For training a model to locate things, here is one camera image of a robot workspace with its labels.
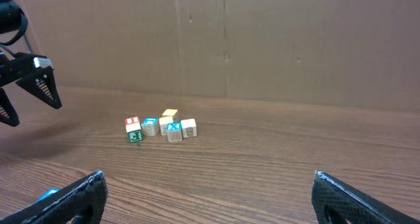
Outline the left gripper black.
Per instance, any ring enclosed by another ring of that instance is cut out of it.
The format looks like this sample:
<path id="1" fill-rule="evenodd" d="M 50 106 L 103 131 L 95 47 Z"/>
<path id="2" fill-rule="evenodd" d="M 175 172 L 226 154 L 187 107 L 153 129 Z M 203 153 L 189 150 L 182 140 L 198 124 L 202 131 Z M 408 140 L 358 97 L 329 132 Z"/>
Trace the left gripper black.
<path id="1" fill-rule="evenodd" d="M 1 52 L 1 87 L 17 80 L 16 84 L 19 87 L 49 106 L 59 109 L 62 103 L 56 88 L 53 68 L 48 66 L 36 69 L 35 58 L 46 58 L 46 56 L 16 53 L 10 60 Z M 19 125 L 18 114 L 3 88 L 1 88 L 0 104 L 1 122 L 12 127 Z"/>

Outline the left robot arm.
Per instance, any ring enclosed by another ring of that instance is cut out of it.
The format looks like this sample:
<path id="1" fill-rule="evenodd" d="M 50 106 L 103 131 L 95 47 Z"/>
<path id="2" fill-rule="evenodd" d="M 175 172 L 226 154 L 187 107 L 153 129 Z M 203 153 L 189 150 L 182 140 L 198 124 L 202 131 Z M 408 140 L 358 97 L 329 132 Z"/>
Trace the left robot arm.
<path id="1" fill-rule="evenodd" d="M 16 32 L 9 41 L 1 43 L 1 86 L 15 82 L 19 87 L 48 104 L 62 107 L 53 74 L 52 61 L 46 56 L 30 53 L 13 53 L 9 45 L 16 43 L 26 33 L 28 19 L 13 0 L 1 0 L 1 33 Z"/>

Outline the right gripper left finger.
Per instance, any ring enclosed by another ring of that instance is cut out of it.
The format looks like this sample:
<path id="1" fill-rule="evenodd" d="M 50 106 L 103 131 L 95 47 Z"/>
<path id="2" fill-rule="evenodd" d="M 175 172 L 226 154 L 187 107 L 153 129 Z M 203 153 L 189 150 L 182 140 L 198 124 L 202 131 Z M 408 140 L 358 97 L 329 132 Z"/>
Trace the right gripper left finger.
<path id="1" fill-rule="evenodd" d="M 1 222 L 10 224 L 100 223 L 107 197 L 108 188 L 104 173 L 94 171 L 31 206 L 3 218 Z"/>

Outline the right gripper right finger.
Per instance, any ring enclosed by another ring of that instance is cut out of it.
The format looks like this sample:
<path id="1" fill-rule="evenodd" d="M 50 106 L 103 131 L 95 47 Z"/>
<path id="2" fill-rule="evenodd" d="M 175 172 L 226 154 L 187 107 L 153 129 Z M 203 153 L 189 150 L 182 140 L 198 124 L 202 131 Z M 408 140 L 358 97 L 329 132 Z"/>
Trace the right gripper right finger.
<path id="1" fill-rule="evenodd" d="M 324 171 L 315 172 L 311 201 L 318 223 L 419 224 Z"/>

